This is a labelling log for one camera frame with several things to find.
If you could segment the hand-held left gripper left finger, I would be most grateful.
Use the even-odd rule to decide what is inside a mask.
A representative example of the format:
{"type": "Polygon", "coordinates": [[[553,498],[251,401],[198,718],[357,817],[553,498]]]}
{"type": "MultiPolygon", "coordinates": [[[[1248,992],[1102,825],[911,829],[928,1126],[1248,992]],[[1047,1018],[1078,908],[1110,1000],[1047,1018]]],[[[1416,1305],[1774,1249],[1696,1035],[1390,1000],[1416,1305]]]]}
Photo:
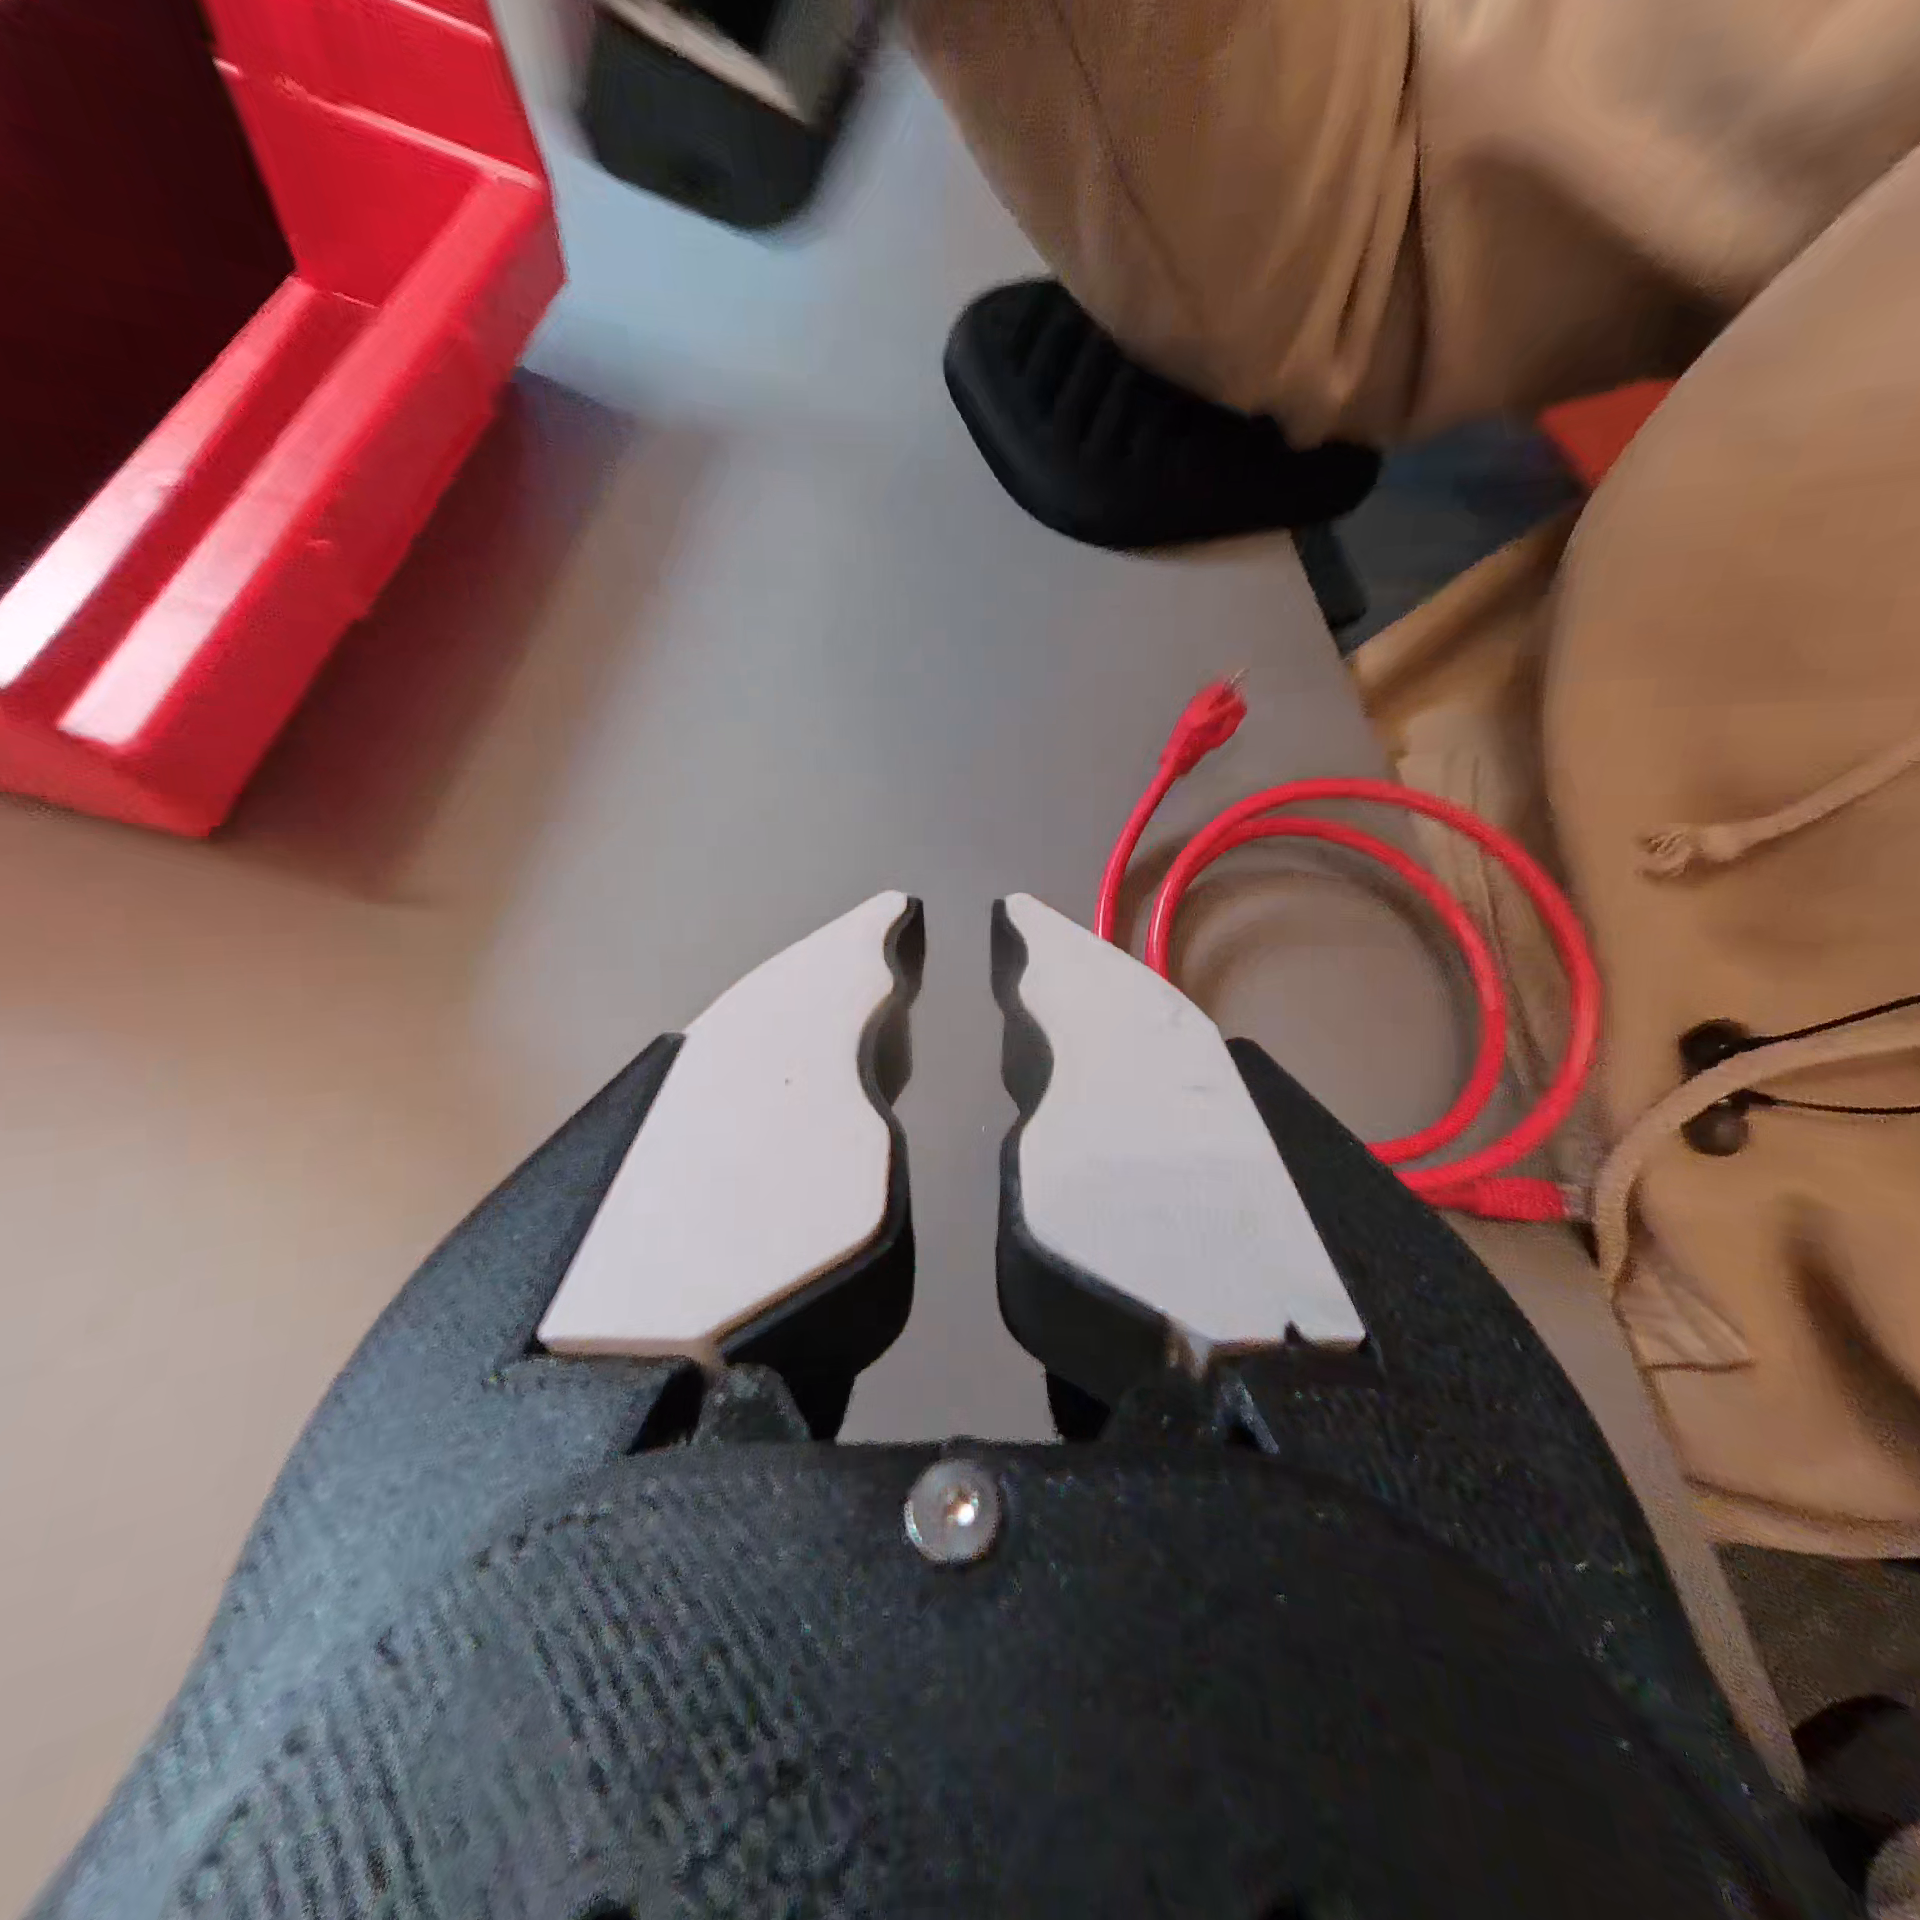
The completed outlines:
{"type": "Polygon", "coordinates": [[[547,1353],[765,1368],[805,1429],[839,1429],[911,1311],[894,1108],[920,960],[920,898],[882,890],[669,1037],[540,1317],[547,1353]]]}

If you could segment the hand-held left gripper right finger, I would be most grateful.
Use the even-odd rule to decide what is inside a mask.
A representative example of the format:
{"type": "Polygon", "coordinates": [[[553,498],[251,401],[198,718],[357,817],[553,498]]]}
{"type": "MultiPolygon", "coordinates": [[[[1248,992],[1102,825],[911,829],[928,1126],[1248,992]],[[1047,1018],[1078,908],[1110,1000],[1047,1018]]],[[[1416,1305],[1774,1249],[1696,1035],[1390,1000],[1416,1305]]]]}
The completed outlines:
{"type": "Polygon", "coordinates": [[[1096,1440],[1133,1392],[1221,1365],[1366,1350],[1361,1313],[1221,1031],[1130,950],[1033,897],[994,898],[1000,1317],[1051,1429],[1096,1440]]]}

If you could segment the person's beige hoodie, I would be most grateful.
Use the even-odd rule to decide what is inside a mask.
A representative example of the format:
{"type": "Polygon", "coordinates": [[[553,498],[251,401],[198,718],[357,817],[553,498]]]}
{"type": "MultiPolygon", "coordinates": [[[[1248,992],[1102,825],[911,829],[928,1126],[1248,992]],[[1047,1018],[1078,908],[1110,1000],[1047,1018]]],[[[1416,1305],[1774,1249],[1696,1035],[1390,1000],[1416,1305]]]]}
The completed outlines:
{"type": "Polygon", "coordinates": [[[1920,1456],[1920,177],[1813,237],[1578,519],[1355,659],[1401,782],[1585,914],[1547,1145],[1724,1541],[1908,1559],[1920,1456]]]}

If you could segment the red plastic bin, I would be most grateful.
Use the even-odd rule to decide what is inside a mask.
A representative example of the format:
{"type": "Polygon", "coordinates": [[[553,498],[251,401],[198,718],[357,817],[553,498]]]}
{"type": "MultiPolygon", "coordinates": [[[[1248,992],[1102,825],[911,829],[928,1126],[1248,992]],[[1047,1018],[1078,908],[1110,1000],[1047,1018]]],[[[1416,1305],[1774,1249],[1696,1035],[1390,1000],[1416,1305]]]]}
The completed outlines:
{"type": "Polygon", "coordinates": [[[491,4],[5,4],[0,782],[207,837],[564,290],[491,4]]]}

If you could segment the red object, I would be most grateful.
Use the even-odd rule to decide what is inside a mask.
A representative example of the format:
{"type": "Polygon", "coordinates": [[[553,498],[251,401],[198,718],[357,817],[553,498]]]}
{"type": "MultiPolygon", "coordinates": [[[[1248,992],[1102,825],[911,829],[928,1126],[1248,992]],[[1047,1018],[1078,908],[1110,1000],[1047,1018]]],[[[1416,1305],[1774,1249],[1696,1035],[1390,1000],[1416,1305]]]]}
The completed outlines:
{"type": "Polygon", "coordinates": [[[1563,459],[1576,482],[1591,494],[1632,436],[1644,429],[1644,418],[1664,407],[1673,391],[1673,379],[1649,384],[1625,384],[1598,397],[1560,401],[1538,412],[1538,434],[1552,439],[1552,448],[1563,459]]]}

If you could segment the black box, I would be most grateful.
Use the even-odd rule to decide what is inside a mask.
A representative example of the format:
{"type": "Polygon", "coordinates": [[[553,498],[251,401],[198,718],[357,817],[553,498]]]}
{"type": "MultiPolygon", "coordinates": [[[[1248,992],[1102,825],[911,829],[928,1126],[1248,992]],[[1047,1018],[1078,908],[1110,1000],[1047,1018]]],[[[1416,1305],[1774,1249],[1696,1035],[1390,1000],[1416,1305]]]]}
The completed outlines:
{"type": "Polygon", "coordinates": [[[870,84],[875,0],[604,0],[578,129],[610,182],[729,228],[798,219],[870,84]]]}

